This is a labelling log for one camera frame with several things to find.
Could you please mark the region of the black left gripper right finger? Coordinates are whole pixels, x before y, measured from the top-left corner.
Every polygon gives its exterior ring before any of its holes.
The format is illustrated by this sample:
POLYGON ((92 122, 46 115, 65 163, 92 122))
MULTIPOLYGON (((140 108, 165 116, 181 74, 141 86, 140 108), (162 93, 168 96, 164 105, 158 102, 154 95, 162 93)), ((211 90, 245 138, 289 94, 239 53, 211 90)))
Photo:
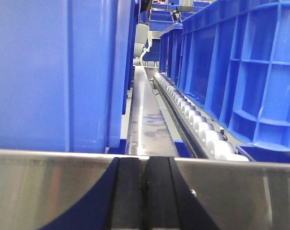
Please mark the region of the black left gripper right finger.
POLYGON ((147 230, 217 230, 172 157, 150 157, 144 171, 147 230))

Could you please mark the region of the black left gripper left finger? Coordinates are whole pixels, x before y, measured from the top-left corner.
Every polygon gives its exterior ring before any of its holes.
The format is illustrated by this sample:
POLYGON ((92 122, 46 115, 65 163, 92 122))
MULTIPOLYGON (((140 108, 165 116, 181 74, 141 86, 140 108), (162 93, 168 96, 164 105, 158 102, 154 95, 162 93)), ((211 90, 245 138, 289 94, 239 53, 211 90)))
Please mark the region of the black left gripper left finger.
POLYGON ((114 158, 97 183, 45 230, 140 230, 141 163, 114 158))

